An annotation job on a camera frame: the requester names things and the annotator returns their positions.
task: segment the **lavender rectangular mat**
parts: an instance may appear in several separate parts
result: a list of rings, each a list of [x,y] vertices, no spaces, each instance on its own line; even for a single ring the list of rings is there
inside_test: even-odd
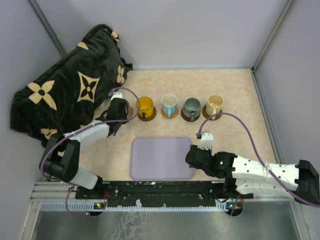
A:
[[[195,169],[186,163],[187,137],[136,138],[132,142],[130,174],[138,181],[189,180]]]

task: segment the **dark plush fabric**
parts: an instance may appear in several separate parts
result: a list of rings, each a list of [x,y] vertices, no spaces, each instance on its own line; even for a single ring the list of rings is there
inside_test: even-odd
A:
[[[56,132],[89,124],[95,109],[132,69],[120,58],[118,41],[110,27],[93,27],[72,52],[15,93],[10,128],[46,142]]]

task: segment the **round coaster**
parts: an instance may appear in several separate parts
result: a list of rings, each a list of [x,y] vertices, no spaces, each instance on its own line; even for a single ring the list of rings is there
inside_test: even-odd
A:
[[[130,106],[128,109],[128,114],[126,115],[126,119],[130,119],[134,116],[134,110],[133,108]]]
[[[209,114],[206,112],[206,109],[207,109],[207,105],[204,105],[203,108],[202,108],[202,115],[207,119],[207,118],[210,117],[211,115],[209,115]],[[210,121],[215,121],[215,120],[218,120],[219,118],[221,118],[221,115],[216,116],[214,119],[211,118]]]
[[[197,120],[200,118],[200,115],[201,115],[201,114],[199,114],[199,116],[197,116],[197,117],[194,119],[194,122],[197,121]],[[190,118],[188,118],[188,117],[184,114],[184,111],[183,111],[182,109],[181,109],[181,117],[183,118],[183,120],[192,123],[191,120],[190,120]]]
[[[165,119],[174,119],[174,118],[176,118],[178,116],[178,114],[179,114],[179,109],[178,108],[176,108],[175,112],[171,116],[168,116],[167,114],[165,114],[164,110],[161,108],[161,115]]]
[[[138,114],[138,118],[141,121],[149,122],[149,121],[153,120],[156,117],[156,115],[157,115],[157,109],[155,108],[155,106],[153,106],[153,114],[150,117],[143,119],[143,117]]]

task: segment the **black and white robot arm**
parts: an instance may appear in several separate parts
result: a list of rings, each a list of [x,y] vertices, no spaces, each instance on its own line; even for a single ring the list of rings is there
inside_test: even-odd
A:
[[[57,180],[93,189],[101,177],[79,167],[80,151],[84,150],[94,142],[115,134],[122,124],[127,122],[113,122],[101,124],[105,121],[126,120],[128,113],[128,102],[122,98],[122,93],[115,92],[111,97],[110,106],[106,117],[101,116],[94,120],[91,128],[74,134],[60,146],[58,146],[45,160],[43,172]],[[73,133],[52,135],[46,145],[39,168],[47,153],[63,138]]]
[[[203,170],[208,176],[225,179],[224,189],[241,195],[271,195],[293,198],[270,174],[278,177],[289,190],[312,204],[320,204],[319,174],[309,161],[298,164],[265,163],[229,152],[212,156],[214,138],[203,132],[199,145],[192,145],[185,161],[192,168]]]

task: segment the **cup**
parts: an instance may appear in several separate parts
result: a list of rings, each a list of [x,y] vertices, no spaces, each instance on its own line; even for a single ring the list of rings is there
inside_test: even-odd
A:
[[[154,114],[154,102],[150,97],[143,96],[139,98],[140,110],[139,115],[143,119],[150,118]]]
[[[183,105],[182,111],[191,122],[194,122],[195,118],[201,113],[201,103],[194,97],[188,98]]]
[[[161,103],[163,112],[167,114],[168,117],[171,117],[177,110],[178,98],[175,95],[169,93],[162,97]]]
[[[217,114],[221,111],[224,99],[218,94],[213,94],[208,98],[205,111],[208,115]]]

